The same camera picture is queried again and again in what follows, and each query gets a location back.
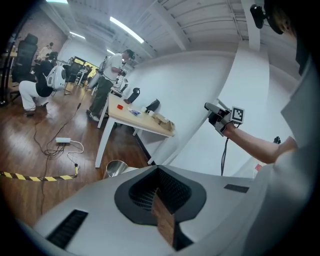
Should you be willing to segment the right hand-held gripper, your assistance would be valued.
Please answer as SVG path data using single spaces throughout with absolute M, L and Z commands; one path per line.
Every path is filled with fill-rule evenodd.
M 244 122 L 245 110 L 243 108 L 233 106 L 231 109 L 222 109 L 209 102 L 204 104 L 204 108 L 211 112 L 208 121 L 222 137 L 227 124 L 241 125 Z

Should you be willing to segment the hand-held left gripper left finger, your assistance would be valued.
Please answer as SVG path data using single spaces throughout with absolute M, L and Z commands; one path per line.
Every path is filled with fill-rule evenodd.
M 147 170 L 144 167 L 86 185 L 46 212 L 33 229 L 46 238 L 69 213 L 80 210 L 86 212 L 87 217 L 66 247 L 69 253 L 78 256 L 171 255 L 174 249 L 157 227 L 131 222 L 115 204 L 117 188 Z

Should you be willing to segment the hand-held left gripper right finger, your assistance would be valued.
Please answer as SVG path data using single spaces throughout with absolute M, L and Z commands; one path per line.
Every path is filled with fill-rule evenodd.
M 262 178 L 255 179 L 210 175 L 173 166 L 158 169 L 191 189 L 189 200 L 175 212 L 183 250 L 165 252 L 160 256 L 254 256 L 248 239 L 261 208 Z

